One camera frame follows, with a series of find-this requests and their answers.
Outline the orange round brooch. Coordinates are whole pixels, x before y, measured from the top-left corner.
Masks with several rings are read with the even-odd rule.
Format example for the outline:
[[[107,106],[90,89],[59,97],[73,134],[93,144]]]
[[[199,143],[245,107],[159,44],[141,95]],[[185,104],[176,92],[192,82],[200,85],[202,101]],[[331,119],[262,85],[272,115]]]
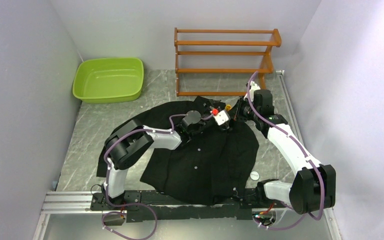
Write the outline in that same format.
[[[227,104],[224,109],[228,112],[232,109],[232,106],[230,104]]]

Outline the black button shirt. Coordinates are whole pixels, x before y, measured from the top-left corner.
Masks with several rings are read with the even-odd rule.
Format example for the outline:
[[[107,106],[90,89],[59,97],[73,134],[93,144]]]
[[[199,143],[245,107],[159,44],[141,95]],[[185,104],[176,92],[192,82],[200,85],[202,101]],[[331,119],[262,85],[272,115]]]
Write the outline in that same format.
[[[246,123],[212,126],[175,150],[155,149],[140,181],[188,204],[215,205],[243,194],[258,149]]]

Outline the white round brooch back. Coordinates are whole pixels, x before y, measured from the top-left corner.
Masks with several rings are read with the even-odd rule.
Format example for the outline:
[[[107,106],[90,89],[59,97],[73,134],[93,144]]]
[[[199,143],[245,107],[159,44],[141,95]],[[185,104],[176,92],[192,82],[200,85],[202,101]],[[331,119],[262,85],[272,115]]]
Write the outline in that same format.
[[[257,171],[252,171],[249,175],[250,179],[253,181],[258,181],[260,178],[260,175]]]

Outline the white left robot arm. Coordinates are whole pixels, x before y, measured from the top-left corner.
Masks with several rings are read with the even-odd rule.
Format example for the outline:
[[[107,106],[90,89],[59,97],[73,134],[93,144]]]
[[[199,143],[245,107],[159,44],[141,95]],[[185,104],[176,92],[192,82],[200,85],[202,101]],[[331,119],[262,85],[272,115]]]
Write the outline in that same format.
[[[198,111],[191,110],[179,117],[182,119],[178,125],[174,124],[173,115],[168,118],[169,129],[149,127],[133,119],[107,138],[101,157],[107,164],[102,193],[103,203],[110,210],[122,206],[128,170],[147,150],[154,150],[151,157],[153,163],[157,160],[170,161],[173,154],[183,151],[184,155],[178,160],[184,164],[187,159],[196,159],[192,156],[193,143],[204,143],[210,138],[208,131],[218,130],[230,120],[225,111],[202,117]],[[211,206],[224,200],[221,188],[212,182],[209,174],[198,173],[197,164],[192,167],[193,171],[166,168],[161,173],[164,180],[142,179],[160,193],[185,203]]]

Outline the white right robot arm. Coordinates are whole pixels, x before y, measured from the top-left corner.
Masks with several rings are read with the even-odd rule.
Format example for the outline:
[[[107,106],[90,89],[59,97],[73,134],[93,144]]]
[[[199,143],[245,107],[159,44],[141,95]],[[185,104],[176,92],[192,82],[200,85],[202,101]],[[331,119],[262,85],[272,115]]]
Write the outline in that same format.
[[[299,215],[320,220],[323,211],[336,203],[336,170],[312,156],[294,135],[286,119],[274,113],[273,96],[269,90],[248,90],[238,100],[235,119],[253,121],[256,128],[281,153],[294,173],[292,183],[279,179],[260,181],[255,202],[262,208],[273,201],[289,205]]]

